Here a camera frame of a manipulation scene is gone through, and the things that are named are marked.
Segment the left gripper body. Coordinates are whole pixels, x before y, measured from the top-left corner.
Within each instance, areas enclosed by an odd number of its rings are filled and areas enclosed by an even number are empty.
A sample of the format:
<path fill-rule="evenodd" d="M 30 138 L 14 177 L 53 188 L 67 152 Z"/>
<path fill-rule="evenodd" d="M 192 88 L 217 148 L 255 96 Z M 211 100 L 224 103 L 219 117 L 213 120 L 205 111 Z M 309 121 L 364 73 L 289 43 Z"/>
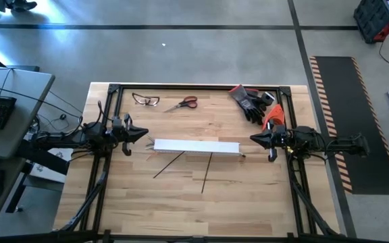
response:
<path fill-rule="evenodd" d="M 130 156 L 132 151 L 130 149 L 130 143 L 132 143 L 132 137 L 130 128 L 132 125 L 132 119 L 128 113 L 124 114 L 123 118 L 114 117 L 112 121 L 112 134 L 116 137 L 118 143 L 122 143 L 122 152 L 126 156 Z"/>

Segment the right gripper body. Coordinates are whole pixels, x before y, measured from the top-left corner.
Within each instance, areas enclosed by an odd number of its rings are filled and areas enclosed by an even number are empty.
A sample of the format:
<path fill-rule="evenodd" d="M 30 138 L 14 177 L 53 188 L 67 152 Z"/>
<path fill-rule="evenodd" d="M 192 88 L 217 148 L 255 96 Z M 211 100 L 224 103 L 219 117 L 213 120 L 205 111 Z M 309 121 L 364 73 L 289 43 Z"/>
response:
<path fill-rule="evenodd" d="M 294 154 L 294 145 L 290 145 L 290 143 L 292 141 L 295 142 L 295 129 L 287 129 L 285 125 L 274 125 L 271 121 L 268 121 L 267 132 L 271 132 L 268 155 L 269 162 L 274 162 L 278 157 L 276 147 L 284 149 L 289 155 Z"/>

